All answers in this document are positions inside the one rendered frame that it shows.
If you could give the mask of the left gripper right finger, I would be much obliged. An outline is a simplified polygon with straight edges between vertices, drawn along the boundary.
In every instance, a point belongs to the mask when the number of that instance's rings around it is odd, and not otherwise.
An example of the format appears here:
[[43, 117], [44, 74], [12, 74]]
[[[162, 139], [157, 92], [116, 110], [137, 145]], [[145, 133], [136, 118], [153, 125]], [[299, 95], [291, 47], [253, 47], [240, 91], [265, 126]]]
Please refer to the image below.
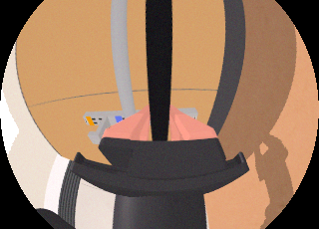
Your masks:
[[217, 137], [212, 127], [182, 113], [173, 105], [169, 108], [169, 128], [171, 140]]

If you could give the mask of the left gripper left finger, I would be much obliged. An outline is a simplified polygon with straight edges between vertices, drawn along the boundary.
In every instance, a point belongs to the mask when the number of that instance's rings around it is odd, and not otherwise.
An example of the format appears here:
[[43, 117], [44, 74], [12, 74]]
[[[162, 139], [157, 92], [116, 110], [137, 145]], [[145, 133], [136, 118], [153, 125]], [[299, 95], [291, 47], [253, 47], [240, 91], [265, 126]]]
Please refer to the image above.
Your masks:
[[[145, 106], [138, 113], [108, 127], [103, 137], [129, 138], [130, 140], [149, 140], [150, 133], [150, 105]], [[141, 131], [142, 129], [142, 131]]]

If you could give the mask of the large brown wooden panel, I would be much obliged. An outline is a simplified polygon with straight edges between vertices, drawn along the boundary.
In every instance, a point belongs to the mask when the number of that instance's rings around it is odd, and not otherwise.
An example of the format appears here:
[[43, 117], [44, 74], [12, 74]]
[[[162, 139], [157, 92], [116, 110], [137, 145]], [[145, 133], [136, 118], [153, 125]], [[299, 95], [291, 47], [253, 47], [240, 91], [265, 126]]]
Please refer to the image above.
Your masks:
[[[88, 138], [98, 126], [83, 119], [85, 112], [122, 111], [112, 55], [111, 1], [44, 0], [16, 40], [17, 77], [26, 107], [50, 145], [73, 161], [80, 152], [111, 165]], [[128, 0], [136, 110], [149, 104], [145, 8], [146, 0]], [[170, 104], [196, 108], [197, 119], [216, 135], [237, 91], [245, 34], [242, 0], [172, 0]]]

